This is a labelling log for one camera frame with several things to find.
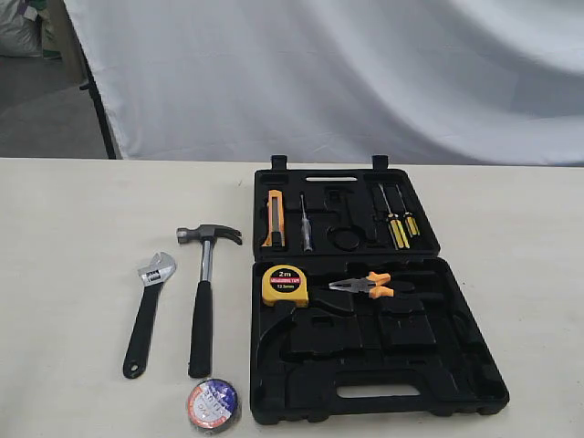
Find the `orange handled pliers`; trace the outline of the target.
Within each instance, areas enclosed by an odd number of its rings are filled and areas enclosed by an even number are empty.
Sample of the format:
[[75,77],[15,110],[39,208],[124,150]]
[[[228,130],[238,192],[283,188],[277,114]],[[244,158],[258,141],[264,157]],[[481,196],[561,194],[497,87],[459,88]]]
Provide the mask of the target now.
[[368,298],[397,297],[398,295],[413,294],[415,286],[411,282],[398,281],[394,288],[390,273],[375,273],[370,271],[366,276],[351,277],[330,282],[328,290],[364,294]]

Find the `black plastic tool case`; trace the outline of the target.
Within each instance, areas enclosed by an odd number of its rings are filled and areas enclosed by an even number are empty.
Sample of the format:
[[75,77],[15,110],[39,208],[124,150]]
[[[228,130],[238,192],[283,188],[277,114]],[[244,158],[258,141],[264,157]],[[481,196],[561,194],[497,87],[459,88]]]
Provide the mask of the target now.
[[[392,241],[382,183],[410,248]],[[410,237],[399,185],[420,235]],[[255,420],[322,422],[381,412],[496,414],[506,384],[406,172],[377,155],[369,169],[292,170],[275,155],[255,173],[250,409]],[[269,190],[283,193],[284,247],[263,247]],[[313,250],[302,248],[300,194]],[[306,275],[308,306],[262,300],[262,277],[292,265]],[[330,282],[390,273],[413,294],[368,298],[328,290]]]

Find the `adjustable wrench black handle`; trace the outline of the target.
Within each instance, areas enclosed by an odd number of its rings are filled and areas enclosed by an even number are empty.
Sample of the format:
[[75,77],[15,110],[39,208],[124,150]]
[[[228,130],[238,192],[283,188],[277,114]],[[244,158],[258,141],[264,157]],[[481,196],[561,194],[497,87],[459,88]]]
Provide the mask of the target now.
[[122,365],[126,379],[140,377],[147,368],[159,297],[175,270],[173,257],[165,252],[156,253],[147,266],[138,270],[143,293]]

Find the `claw hammer black handle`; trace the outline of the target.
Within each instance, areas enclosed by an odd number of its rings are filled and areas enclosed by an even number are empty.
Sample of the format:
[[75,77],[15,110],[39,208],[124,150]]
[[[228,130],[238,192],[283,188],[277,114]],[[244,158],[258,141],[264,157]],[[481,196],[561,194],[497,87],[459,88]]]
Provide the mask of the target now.
[[213,354],[213,290],[211,284],[213,250],[218,239],[228,239],[243,244],[239,230],[219,224],[201,224],[195,229],[185,227],[176,230],[180,245],[199,242],[202,244],[200,278],[194,299],[188,375],[204,378],[211,374]]

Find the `black electrical tape roll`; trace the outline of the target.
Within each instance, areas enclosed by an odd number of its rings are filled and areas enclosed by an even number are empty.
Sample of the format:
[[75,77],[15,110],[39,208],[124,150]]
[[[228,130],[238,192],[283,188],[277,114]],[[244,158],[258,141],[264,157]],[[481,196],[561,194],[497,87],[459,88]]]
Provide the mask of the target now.
[[193,427],[202,433],[219,433],[238,419],[241,401],[235,386],[226,380],[209,378],[198,382],[186,402]]

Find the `clear tester screwdriver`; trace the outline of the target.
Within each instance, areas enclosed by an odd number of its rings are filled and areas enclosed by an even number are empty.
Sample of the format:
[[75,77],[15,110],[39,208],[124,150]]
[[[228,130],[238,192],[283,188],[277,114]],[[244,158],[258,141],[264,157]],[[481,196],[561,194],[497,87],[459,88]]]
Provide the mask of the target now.
[[311,252],[313,250],[312,240],[311,240],[311,224],[308,219],[305,205],[304,194],[300,194],[300,207],[301,207],[301,233],[302,233],[302,248],[305,252]]

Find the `orange utility knife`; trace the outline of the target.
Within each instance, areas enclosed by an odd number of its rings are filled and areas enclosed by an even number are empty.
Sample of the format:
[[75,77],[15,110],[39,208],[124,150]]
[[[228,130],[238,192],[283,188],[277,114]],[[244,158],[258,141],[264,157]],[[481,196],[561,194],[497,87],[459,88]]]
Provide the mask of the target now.
[[267,199],[268,230],[262,247],[284,247],[285,218],[283,193],[279,190],[269,190]]

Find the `yellow tape measure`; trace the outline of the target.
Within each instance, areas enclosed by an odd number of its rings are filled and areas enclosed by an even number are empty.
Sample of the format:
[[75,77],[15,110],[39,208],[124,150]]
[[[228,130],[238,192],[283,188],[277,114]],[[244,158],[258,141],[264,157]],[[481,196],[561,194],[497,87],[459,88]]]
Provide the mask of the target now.
[[262,300],[269,307],[278,301],[293,302],[297,308],[308,306],[306,275],[292,265],[272,266],[262,277]]

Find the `large yellow black screwdriver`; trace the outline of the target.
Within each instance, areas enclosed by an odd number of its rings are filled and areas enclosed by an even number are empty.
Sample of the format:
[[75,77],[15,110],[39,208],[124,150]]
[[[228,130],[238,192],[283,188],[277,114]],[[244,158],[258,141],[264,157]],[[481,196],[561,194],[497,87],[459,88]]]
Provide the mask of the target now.
[[409,240],[405,234],[401,219],[391,209],[391,205],[387,197],[387,194],[385,193],[383,184],[379,182],[378,187],[380,189],[382,199],[387,209],[387,222],[394,246],[398,250],[409,249],[410,248]]

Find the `small yellow black screwdriver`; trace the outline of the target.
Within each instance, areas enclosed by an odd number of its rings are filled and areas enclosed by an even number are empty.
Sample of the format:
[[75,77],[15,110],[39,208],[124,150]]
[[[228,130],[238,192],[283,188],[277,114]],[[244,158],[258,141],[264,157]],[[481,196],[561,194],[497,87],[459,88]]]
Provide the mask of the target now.
[[407,203],[405,202],[405,197],[402,194],[402,190],[399,185],[396,185],[396,191],[400,197],[401,204],[404,210],[404,219],[406,224],[406,229],[410,237],[415,237],[420,235],[419,227],[416,223],[415,217],[412,211],[409,209]]

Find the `white backdrop cloth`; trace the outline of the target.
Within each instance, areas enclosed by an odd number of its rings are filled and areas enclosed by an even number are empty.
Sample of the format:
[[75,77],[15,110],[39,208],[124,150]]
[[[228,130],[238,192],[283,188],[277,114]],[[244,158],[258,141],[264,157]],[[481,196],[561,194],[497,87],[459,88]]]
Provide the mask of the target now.
[[580,1],[69,1],[130,160],[580,165]]

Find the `black backdrop stand pole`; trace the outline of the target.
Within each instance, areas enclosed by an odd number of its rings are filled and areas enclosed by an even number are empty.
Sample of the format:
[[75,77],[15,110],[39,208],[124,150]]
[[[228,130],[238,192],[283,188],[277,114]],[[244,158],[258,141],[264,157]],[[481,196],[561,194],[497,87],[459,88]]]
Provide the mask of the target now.
[[110,130],[110,123],[108,120],[108,116],[105,111],[105,107],[103,105],[102,97],[99,93],[98,85],[95,81],[93,76],[93,72],[90,68],[87,56],[81,45],[77,31],[74,27],[74,24],[68,16],[68,20],[71,26],[73,39],[75,41],[77,55],[78,55],[78,64],[81,70],[81,82],[78,88],[81,91],[87,91],[89,94],[89,98],[92,102],[93,109],[96,115],[96,119],[99,126],[99,132],[103,141],[104,149],[109,160],[117,160],[118,159],[118,148],[114,144],[114,138],[112,136]]

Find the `green white bag background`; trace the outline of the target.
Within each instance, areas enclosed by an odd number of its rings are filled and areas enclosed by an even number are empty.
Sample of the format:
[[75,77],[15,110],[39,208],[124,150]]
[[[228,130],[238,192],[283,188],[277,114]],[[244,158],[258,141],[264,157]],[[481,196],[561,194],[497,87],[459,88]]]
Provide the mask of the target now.
[[47,60],[60,59],[61,53],[48,8],[37,12],[40,16],[42,57]]

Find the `white sack in background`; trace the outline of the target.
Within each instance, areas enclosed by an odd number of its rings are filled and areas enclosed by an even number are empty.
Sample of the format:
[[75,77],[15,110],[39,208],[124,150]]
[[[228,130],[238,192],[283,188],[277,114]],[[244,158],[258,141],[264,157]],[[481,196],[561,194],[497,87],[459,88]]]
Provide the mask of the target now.
[[28,1],[1,2],[1,56],[39,57],[38,13]]

